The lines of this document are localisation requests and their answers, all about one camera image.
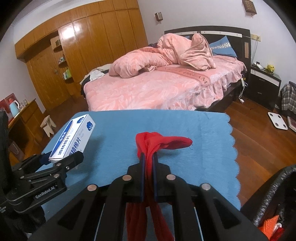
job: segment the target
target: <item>nightstand drawer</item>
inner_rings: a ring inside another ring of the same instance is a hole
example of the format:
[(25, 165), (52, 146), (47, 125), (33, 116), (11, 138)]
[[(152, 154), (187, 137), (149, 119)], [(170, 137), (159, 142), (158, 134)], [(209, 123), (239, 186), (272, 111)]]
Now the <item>nightstand drawer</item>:
[(270, 82), (270, 83), (272, 83), (272, 84), (274, 84), (276, 86), (280, 85), (279, 81), (277, 81), (277, 80), (275, 80), (275, 79), (273, 79), (273, 78), (271, 78), (271, 77), (269, 77), (269, 76), (267, 76), (265, 74), (262, 74), (257, 70), (251, 69), (251, 74), (253, 74), (253, 75), (255, 75), (255, 76), (257, 76), (257, 77), (259, 77), (261, 79), (267, 80), (268, 82)]
[(251, 100), (273, 110), (278, 93), (279, 86), (266, 80), (266, 78), (251, 74), (247, 88), (247, 95)]

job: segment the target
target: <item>pink blanket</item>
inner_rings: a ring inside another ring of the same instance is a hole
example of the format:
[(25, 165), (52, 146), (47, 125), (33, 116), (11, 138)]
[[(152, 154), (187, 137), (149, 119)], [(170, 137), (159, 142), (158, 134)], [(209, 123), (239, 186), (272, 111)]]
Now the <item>pink blanket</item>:
[(129, 79), (106, 74), (84, 86), (89, 110), (207, 108), (223, 98), (228, 84), (237, 82), (245, 69), (236, 58), (213, 60), (216, 68), (208, 71), (174, 64)]
[(157, 46), (144, 47), (120, 57), (111, 65), (109, 75), (130, 78), (138, 75), (141, 69), (153, 71), (171, 64), (192, 66), (197, 70), (215, 68), (212, 51), (201, 34), (194, 34), (192, 41), (176, 34), (165, 34)]

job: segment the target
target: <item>orange fabric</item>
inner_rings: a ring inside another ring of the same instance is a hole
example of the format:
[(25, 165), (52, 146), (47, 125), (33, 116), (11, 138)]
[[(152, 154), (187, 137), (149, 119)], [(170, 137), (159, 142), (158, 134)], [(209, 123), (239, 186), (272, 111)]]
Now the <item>orange fabric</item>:
[(272, 237), (272, 233), (274, 232), (274, 227), (277, 224), (278, 219), (279, 215), (276, 215), (273, 218), (265, 220), (262, 227), (259, 227), (268, 239)]

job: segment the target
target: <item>bed headboard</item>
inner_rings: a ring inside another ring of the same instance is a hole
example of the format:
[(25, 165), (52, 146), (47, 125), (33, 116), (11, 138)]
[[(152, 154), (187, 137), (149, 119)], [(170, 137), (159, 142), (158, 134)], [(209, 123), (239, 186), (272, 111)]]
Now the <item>bed headboard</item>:
[(232, 48), (237, 54), (237, 59), (244, 62), (247, 67), (248, 73), (246, 74), (247, 80), (251, 71), (251, 34), (250, 30), (244, 28), (235, 28), (227, 26), (196, 26), (177, 28), (165, 31), (167, 33), (174, 33), (181, 36), (189, 36), (191, 39), (193, 34), (201, 33), (210, 43), (216, 42), (227, 36)]

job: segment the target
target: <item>white scale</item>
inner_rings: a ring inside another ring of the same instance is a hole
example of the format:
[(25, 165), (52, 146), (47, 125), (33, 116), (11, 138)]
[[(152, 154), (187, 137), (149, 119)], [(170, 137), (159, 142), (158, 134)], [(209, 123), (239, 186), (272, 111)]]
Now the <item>white scale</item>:
[(285, 121), (279, 114), (268, 112), (268, 116), (277, 129), (282, 129), (282, 130), (288, 129), (288, 126), (286, 125)]

